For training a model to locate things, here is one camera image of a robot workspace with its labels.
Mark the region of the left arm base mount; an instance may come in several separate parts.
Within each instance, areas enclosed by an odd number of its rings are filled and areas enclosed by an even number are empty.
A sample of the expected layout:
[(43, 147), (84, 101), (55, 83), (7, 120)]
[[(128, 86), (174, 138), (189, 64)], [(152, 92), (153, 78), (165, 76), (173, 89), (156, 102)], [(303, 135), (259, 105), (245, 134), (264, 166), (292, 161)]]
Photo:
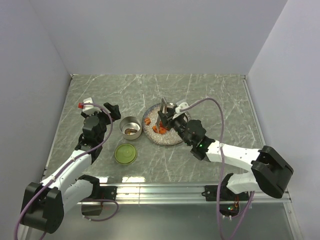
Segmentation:
[(78, 180), (85, 180), (92, 185), (91, 193), (85, 199), (106, 199), (106, 200), (116, 200), (117, 196), (117, 186), (101, 186), (100, 180), (94, 176), (82, 175)]

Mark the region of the brown braised food piece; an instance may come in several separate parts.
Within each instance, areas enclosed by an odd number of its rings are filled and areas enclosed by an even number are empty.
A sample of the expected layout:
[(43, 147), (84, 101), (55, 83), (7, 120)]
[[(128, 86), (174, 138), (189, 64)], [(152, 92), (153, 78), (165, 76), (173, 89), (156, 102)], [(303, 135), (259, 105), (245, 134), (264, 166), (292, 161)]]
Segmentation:
[(137, 133), (137, 132), (138, 132), (138, 130), (136, 130), (135, 128), (127, 128), (127, 129), (124, 130), (124, 133), (125, 133), (126, 135), (135, 134), (135, 133)]

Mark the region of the orange chicken wing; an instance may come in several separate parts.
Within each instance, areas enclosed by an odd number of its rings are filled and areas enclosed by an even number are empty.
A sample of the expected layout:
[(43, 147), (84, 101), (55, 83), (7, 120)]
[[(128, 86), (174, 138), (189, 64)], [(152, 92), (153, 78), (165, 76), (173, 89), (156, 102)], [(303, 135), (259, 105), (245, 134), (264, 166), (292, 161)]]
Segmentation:
[(159, 131), (160, 131), (160, 129), (159, 129), (156, 125), (154, 125), (154, 126), (152, 127), (152, 130), (153, 130), (155, 133), (159, 133)]

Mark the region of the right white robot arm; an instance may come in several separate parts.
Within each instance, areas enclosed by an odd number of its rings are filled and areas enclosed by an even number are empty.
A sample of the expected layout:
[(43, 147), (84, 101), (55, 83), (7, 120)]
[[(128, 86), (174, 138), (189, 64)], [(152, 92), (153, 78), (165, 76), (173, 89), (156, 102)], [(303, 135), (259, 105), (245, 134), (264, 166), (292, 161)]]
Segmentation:
[(262, 191), (275, 199), (283, 197), (294, 170), (273, 147), (265, 145), (256, 149), (221, 144), (206, 136), (200, 120), (189, 120), (177, 106), (161, 107), (158, 119), (191, 147), (190, 152), (198, 160), (225, 163), (246, 171), (224, 177), (220, 187), (223, 199), (231, 200), (236, 195), (252, 191)]

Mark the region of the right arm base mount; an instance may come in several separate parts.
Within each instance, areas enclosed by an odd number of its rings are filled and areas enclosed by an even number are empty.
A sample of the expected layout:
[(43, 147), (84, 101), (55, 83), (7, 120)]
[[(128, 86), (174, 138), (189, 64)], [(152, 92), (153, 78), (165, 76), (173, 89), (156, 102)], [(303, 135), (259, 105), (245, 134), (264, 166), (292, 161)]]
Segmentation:
[[(220, 187), (220, 201), (248, 201), (249, 194), (242, 192), (239, 194), (233, 193), (231, 190), (227, 188), (227, 181), (233, 176), (233, 173), (227, 174), (221, 182)], [(204, 191), (201, 193), (207, 202), (216, 202), (218, 195), (218, 185), (205, 185)]]

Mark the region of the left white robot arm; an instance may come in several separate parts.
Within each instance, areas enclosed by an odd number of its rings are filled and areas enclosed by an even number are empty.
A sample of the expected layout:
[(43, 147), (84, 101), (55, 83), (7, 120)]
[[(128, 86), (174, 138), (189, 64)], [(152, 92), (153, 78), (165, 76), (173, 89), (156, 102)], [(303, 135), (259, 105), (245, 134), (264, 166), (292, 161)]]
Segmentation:
[(74, 151), (49, 177), (25, 188), (17, 227), (24, 225), (52, 234), (78, 202), (102, 201), (99, 179), (82, 172), (98, 158), (121, 113), (118, 105), (106, 102), (100, 106), (91, 98), (79, 103), (78, 108), (84, 121)]

